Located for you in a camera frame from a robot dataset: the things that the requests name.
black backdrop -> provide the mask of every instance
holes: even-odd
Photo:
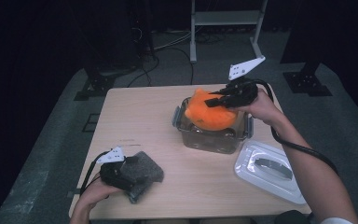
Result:
[[[332,69],[358,105],[358,1],[300,1],[282,63],[312,60]]]

metal frame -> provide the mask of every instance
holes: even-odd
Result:
[[[190,61],[197,62],[196,26],[199,25],[245,25],[255,24],[255,36],[250,38],[256,58],[262,57],[257,40],[266,12],[267,1],[263,0],[260,10],[248,11],[206,11],[196,12],[195,0],[191,0]]]

wooden table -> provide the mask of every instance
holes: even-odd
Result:
[[[227,155],[184,146],[181,133],[172,126],[173,112],[199,87],[217,91],[225,85],[112,89],[107,93],[77,187],[91,162],[116,146],[122,146],[126,156],[144,151],[165,176],[137,204],[131,204],[123,192],[111,195],[92,209],[91,219],[267,216],[292,209],[310,212],[307,205],[287,202],[238,178],[234,164],[240,148]],[[282,148],[269,126],[257,119],[252,139]],[[97,164],[93,173],[99,170]]]

person's right hand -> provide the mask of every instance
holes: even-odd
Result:
[[[230,110],[247,112],[255,119],[261,119],[268,125],[273,125],[281,117],[284,117],[284,114],[269,99],[266,92],[260,88],[257,97],[250,105],[230,108]]]

gray floor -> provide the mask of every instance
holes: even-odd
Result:
[[[321,65],[317,77],[333,96],[309,97],[293,94],[285,82],[283,72],[296,72],[302,63],[280,64],[289,33],[262,32],[259,46],[266,60],[249,77],[258,77],[271,84],[283,112],[297,126],[310,144],[329,157],[337,166],[348,187],[358,212],[358,108],[343,89],[337,75]],[[192,84],[227,83],[229,66],[253,59],[249,44],[250,34],[216,35],[214,44],[198,45],[198,62],[193,64]],[[155,34],[155,46],[178,38],[178,35]],[[192,68],[185,54],[188,40],[157,52],[158,66],[151,72],[152,86],[190,85]],[[145,59],[145,70],[157,61]],[[138,75],[119,77],[114,88],[126,88]],[[90,97],[88,101],[74,101],[87,80],[83,70],[74,74],[62,93],[48,122],[34,145],[12,191],[0,209],[0,223],[67,223],[72,201],[92,133],[82,132],[92,113],[100,113],[103,97]],[[147,86],[145,76],[131,87]],[[272,223],[272,217],[256,217],[259,224]],[[130,220],[106,223],[131,223]]]

